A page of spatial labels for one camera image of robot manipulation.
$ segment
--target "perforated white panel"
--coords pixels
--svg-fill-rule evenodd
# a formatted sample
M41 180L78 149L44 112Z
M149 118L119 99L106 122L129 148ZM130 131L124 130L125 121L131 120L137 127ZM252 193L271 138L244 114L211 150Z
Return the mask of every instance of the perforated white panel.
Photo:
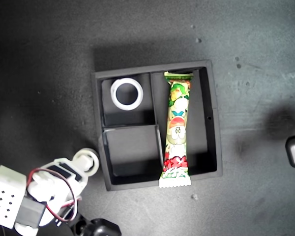
M0 166L0 225L12 229L26 191L26 176Z

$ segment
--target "dark gray surface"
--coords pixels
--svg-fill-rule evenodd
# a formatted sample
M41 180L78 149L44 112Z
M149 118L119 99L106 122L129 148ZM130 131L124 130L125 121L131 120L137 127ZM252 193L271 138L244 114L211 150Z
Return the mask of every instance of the dark gray surface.
M213 64L223 177L106 192L100 172L81 213L125 236L295 236L295 0L0 1L0 163L27 174L97 147L94 65L199 59Z
M153 174L161 168L154 125L115 129L106 135L115 176Z

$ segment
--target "cartoon character print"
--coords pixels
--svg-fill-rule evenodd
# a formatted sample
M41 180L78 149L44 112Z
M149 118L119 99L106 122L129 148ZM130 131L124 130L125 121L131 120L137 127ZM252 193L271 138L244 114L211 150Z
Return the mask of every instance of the cartoon character print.
M190 83L175 83L171 87L170 98L169 98L169 107L173 106L174 102L179 98L189 99L189 87Z
M168 109L168 119L174 117L186 117L189 100L185 97L178 98L174 104Z
M186 143L186 127L183 117L174 117L168 122L167 140L174 145Z
M178 167L188 167L186 156L183 156L183 157L175 156L172 159L166 160L164 162L163 171L166 172L170 168L178 168Z

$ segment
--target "snack package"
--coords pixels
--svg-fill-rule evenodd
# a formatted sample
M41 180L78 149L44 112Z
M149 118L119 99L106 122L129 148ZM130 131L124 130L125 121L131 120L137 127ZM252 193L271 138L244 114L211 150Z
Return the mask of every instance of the snack package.
M193 74L164 73L171 85L167 118L166 148L159 187L191 185L186 153L186 124L190 80Z

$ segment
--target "green package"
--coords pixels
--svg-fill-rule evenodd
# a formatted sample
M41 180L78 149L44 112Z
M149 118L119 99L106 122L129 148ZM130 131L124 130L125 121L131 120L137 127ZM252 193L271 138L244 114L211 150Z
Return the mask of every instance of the green package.
M171 85L167 118L166 149L159 187L191 185L186 153L186 124L189 105L190 80L193 74L164 76Z

